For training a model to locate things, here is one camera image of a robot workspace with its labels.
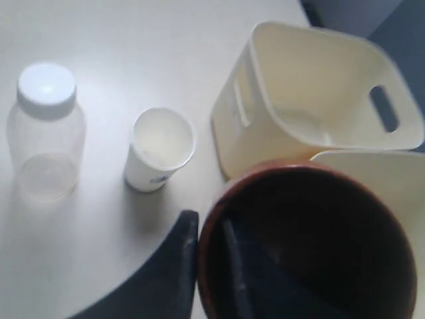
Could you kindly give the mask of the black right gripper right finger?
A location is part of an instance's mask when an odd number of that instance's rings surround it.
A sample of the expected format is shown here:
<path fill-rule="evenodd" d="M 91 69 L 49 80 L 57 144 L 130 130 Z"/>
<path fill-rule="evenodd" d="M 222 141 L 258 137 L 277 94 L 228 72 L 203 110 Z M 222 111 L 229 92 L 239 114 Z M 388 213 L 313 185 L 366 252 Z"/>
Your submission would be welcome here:
<path fill-rule="evenodd" d="M 312 295 L 282 270 L 241 224 L 222 223 L 236 313 L 242 318 L 317 318 Z"/>

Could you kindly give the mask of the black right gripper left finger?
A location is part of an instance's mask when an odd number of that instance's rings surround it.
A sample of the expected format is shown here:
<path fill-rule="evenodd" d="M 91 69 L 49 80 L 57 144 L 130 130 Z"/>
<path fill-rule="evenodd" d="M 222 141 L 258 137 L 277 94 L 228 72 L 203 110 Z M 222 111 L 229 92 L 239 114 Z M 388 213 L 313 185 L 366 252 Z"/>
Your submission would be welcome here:
<path fill-rule="evenodd" d="M 75 318 L 190 318 L 195 292 L 199 214 L 183 210 L 148 260 Z"/>

